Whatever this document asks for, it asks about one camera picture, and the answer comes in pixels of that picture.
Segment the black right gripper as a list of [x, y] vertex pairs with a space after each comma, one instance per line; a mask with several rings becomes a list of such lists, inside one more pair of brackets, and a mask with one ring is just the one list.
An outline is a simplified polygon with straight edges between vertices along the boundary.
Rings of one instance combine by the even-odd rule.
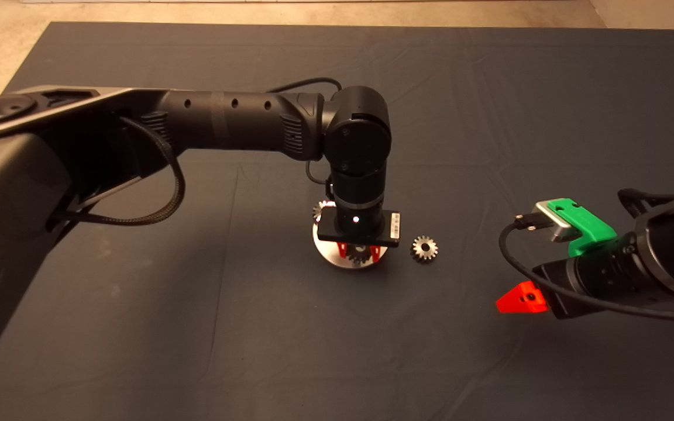
[[[634, 244], [611, 244], [582, 256], [546, 262], [533, 267], [542, 279], [591, 298], [627, 306], [642, 306], [642, 272]], [[537, 314], [550, 310], [533, 281], [520, 282], [496, 301], [499, 313]]]

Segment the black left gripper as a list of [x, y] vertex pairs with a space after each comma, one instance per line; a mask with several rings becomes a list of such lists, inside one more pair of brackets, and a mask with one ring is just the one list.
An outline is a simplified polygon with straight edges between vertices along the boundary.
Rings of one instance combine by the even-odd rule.
[[372, 207], [356, 210], [334, 202], [316, 205], [316, 237], [339, 243], [339, 256], [349, 259], [350, 245], [370, 246], [372, 262], [380, 261], [383, 246], [396, 248], [401, 242], [401, 213]]

